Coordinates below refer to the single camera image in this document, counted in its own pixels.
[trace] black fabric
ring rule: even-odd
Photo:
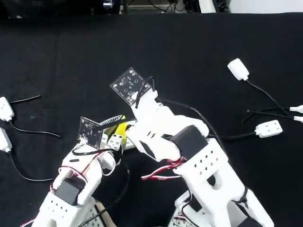
[[[271,117],[241,120],[247,109],[274,106],[263,94],[237,81],[227,64],[239,57],[250,81],[282,106],[302,104],[303,14],[150,15],[49,18],[10,21],[0,26],[0,91],[8,100],[42,95],[13,105],[23,134],[0,122],[13,143],[21,168],[31,177],[55,177],[76,143],[80,116],[102,121],[130,107],[109,87],[127,68],[154,76],[160,96],[200,110],[221,135],[251,132]],[[175,113],[198,117],[172,106]],[[256,194],[276,227],[302,226],[303,125],[281,119],[284,132],[225,143],[230,162]],[[164,163],[136,150],[126,151],[132,179],[110,215],[126,227],[165,225],[174,200],[186,186],[180,179],[141,181]],[[102,180],[95,198],[109,205],[126,182],[123,166]],[[15,227],[34,218],[49,183],[26,182],[9,157],[0,154],[1,226]]]

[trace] red wire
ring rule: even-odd
[[[97,159],[101,154],[103,154],[105,151],[102,151],[98,154],[96,154],[93,159],[90,161],[90,163],[88,163],[88,165],[84,168],[84,170],[82,171],[82,174],[89,168],[90,164],[92,163],[92,161],[94,161],[95,159]]]
[[[29,221],[23,223],[20,227],[25,227],[25,226],[27,226],[30,222],[32,222],[32,221],[34,221],[34,220],[35,220],[35,218],[34,218],[34,219],[30,219]]]
[[[60,166],[59,168],[70,168],[70,169],[72,169],[74,172],[76,172],[77,174],[79,174],[80,176],[82,176],[82,177],[86,180],[86,182],[88,181],[88,180],[86,179],[86,177],[83,175],[83,173],[80,173],[78,170],[76,170],[76,169],[73,168],[73,167],[70,167],[70,166]]]
[[[153,172],[152,175],[150,175],[150,176],[148,176],[148,177],[144,177],[144,178],[142,178],[142,179],[143,179],[143,180],[147,180],[147,179],[151,178],[152,176],[156,175],[156,174],[159,173],[159,172],[162,172],[162,171],[164,171],[164,170],[167,170],[167,169],[171,169],[171,168],[177,167],[177,166],[179,166],[179,165],[183,162],[183,160],[184,160],[184,158],[182,157],[182,158],[179,159],[178,162],[176,162],[176,163],[174,163],[174,164],[172,164],[172,165],[170,165],[170,166],[167,166],[166,168],[159,169],[159,170]]]

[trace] black cable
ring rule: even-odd
[[[25,179],[25,180],[27,180],[27,181],[32,181],[32,182],[45,182],[45,181],[52,181],[52,180],[53,180],[53,178],[48,178],[48,179],[32,179],[32,178],[29,178],[29,177],[24,176],[24,175],[19,171],[19,169],[17,168],[17,165],[16,165],[16,163],[15,163],[15,160],[14,160],[14,158],[13,158],[11,152],[9,152],[9,156],[10,156],[10,159],[11,159],[11,161],[12,161],[12,163],[13,163],[13,166],[14,166],[15,170],[17,171],[17,173],[18,173],[23,179]]]
[[[170,13],[170,12],[168,12],[168,11],[165,10],[165,9],[161,9],[161,8],[158,7],[158,6],[155,6],[155,5],[151,2],[151,0],[147,0],[147,2],[148,2],[148,4],[152,5],[154,8],[156,8],[156,9],[158,9],[158,10],[161,10],[161,11],[166,12],[166,13]]]
[[[213,0],[213,5],[214,5],[214,9],[216,10],[216,12],[219,13],[220,10],[219,10],[219,6],[218,6],[218,3],[217,3],[217,0]]]
[[[104,151],[113,151],[113,152],[117,152],[114,149],[111,148],[105,148],[105,149],[99,149],[99,150],[94,150],[94,151],[90,151],[90,152],[75,152],[76,150],[78,150],[80,147],[84,146],[84,144],[79,145],[78,147],[76,147],[74,150],[72,150],[72,154],[75,156],[86,156],[86,155],[95,155]]]
[[[244,138],[244,137],[249,137],[249,136],[254,136],[256,135],[255,132],[250,132],[250,133],[245,133],[245,134],[241,134],[241,135],[236,135],[236,136],[221,136],[219,135],[219,137],[221,139],[224,139],[224,140],[237,140],[237,139],[241,139],[241,138]]]
[[[263,115],[269,115],[269,116],[275,116],[275,117],[282,117],[282,118],[287,118],[287,119],[294,119],[293,116],[284,116],[284,115],[278,115],[275,113],[266,113],[266,112],[259,112],[259,111],[252,111],[252,110],[248,110],[248,113],[255,113],[255,114],[263,114]]]
[[[132,4],[134,2],[134,0],[131,0],[131,2],[127,5],[127,9],[128,9],[128,7]]]
[[[122,1],[123,1],[123,10],[122,10],[122,12],[125,13],[125,14],[127,14],[128,13],[128,6],[130,4],[127,5],[126,0],[122,0]]]
[[[106,207],[104,210],[100,211],[98,214],[92,216],[91,218],[87,219],[86,221],[82,222],[78,227],[83,227],[85,226],[87,223],[89,223],[90,221],[94,220],[96,217],[101,217],[101,215],[103,213],[105,213],[106,211],[108,211],[109,209],[113,208],[117,203],[120,202],[120,200],[123,198],[123,196],[125,195],[126,191],[127,191],[127,188],[128,188],[128,185],[129,185],[129,182],[130,182],[130,179],[131,179],[131,174],[129,172],[129,168],[128,168],[128,165],[127,165],[127,162],[125,161],[125,159],[123,158],[122,161],[124,162],[124,166],[126,168],[126,171],[127,171],[127,181],[126,181],[126,184],[125,184],[125,187],[123,189],[123,191],[121,192],[121,194],[118,196],[118,198],[112,203],[110,204],[108,207]]]
[[[22,102],[26,102],[26,101],[32,101],[32,100],[37,99],[37,98],[41,98],[41,96],[34,96],[34,97],[26,98],[26,99],[20,99],[20,100],[12,101],[12,102],[9,102],[9,103],[10,104],[22,103]]]
[[[97,132],[97,131],[101,131],[101,130],[104,130],[104,129],[107,129],[107,128],[111,128],[113,126],[120,125],[122,123],[133,122],[133,121],[136,121],[136,120],[137,120],[136,118],[120,119],[120,120],[115,121],[115,122],[110,122],[110,123],[103,124],[103,125],[100,125],[98,127],[95,127],[95,128],[92,129],[92,131]]]
[[[56,136],[56,137],[59,137],[59,138],[61,137],[60,135],[57,135],[57,134],[55,134],[55,133],[48,132],[48,131],[31,131],[31,130],[20,129],[20,128],[18,128],[17,126],[15,126],[15,125],[13,124],[12,121],[9,121],[9,123],[10,123],[10,125],[11,125],[14,129],[16,129],[16,130],[18,130],[18,131],[21,131],[21,132],[37,133],[37,134],[47,134],[47,135]]]
[[[188,192],[189,192],[189,200],[183,205],[183,207],[181,208],[181,214],[182,214],[182,216],[184,216],[188,221],[190,221],[195,227],[199,227],[195,222],[193,222],[185,213],[184,213],[184,211],[183,211],[183,209],[187,206],[187,205],[189,205],[189,203],[192,201],[192,199],[193,199],[193,194],[192,194],[192,192],[191,192],[191,190],[190,190],[190,188],[189,188],[189,186],[188,186],[188,184],[187,184],[187,182],[185,181],[185,179],[183,179],[184,180],[184,182],[185,182],[185,184],[186,184],[186,186],[187,186],[187,188],[188,188]]]
[[[262,110],[258,110],[259,112],[264,112],[264,111],[268,111],[268,110],[276,110],[276,109],[280,109],[279,107],[271,107],[271,108],[266,108],[266,109],[262,109]],[[256,113],[251,113],[249,114],[247,117],[245,117],[243,120],[242,120],[242,123],[246,122],[247,120],[249,120],[252,116],[254,116]]]
[[[139,92],[138,92],[138,94],[137,94],[136,106],[135,106],[136,109],[138,109],[138,105],[139,105],[139,102],[140,102],[140,99],[141,99],[141,96],[142,96],[143,88],[144,88],[144,86],[147,84],[147,82],[148,82],[149,80],[152,80],[152,91],[155,91],[155,90],[156,90],[156,88],[155,88],[155,79],[154,79],[154,77],[148,77],[148,78],[145,80],[145,82],[141,85],[141,88],[140,88],[140,90],[139,90]]]
[[[218,140],[218,143],[220,144],[221,148],[223,149],[223,151],[225,151],[224,145],[223,145],[220,137],[218,136],[217,132],[214,130],[213,126],[208,122],[208,120],[197,109],[195,109],[195,108],[193,108],[189,105],[179,103],[179,102],[176,102],[176,101],[170,101],[168,99],[164,99],[164,98],[161,98],[161,97],[158,97],[157,99],[160,102],[167,102],[167,103],[179,105],[181,107],[184,107],[184,108],[191,109],[191,110],[195,111],[201,117],[201,119],[206,123],[206,125],[211,129],[211,131],[214,133],[215,138]]]
[[[267,97],[270,98],[270,99],[277,105],[277,107],[279,107],[279,109],[283,111],[283,113],[284,113],[286,116],[290,116],[290,114],[289,114],[286,110],[284,110],[284,109],[280,106],[280,104],[279,104],[272,96],[270,96],[269,93],[267,93],[265,90],[259,88],[258,86],[252,84],[249,80],[246,80],[246,82],[247,82],[249,85],[251,85],[252,87],[254,87],[255,89],[257,89],[257,90],[263,92],[265,95],[267,95]]]

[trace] black strap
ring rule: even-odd
[[[243,193],[242,197],[239,199],[239,201],[235,201],[235,200],[232,200],[232,201],[237,204],[244,203],[245,207],[247,209],[249,209],[248,204],[247,204],[247,198],[246,198],[247,192],[248,192],[248,188],[245,186],[244,193]]]

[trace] wire bundle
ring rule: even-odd
[[[167,166],[162,166],[158,169],[156,169],[155,171],[153,171],[151,174],[148,174],[148,175],[145,175],[145,176],[142,176],[141,179],[142,180],[148,180],[148,179],[154,179],[154,180],[169,180],[169,179],[174,179],[174,178],[179,178],[181,176],[159,176],[159,175],[156,175],[157,173],[160,173],[164,170],[167,170],[167,169],[172,169],[172,168],[175,168],[177,166],[179,166],[180,164],[182,164],[182,162],[184,161],[184,158],[180,158],[180,160],[176,163],[172,163],[171,165],[167,165]]]

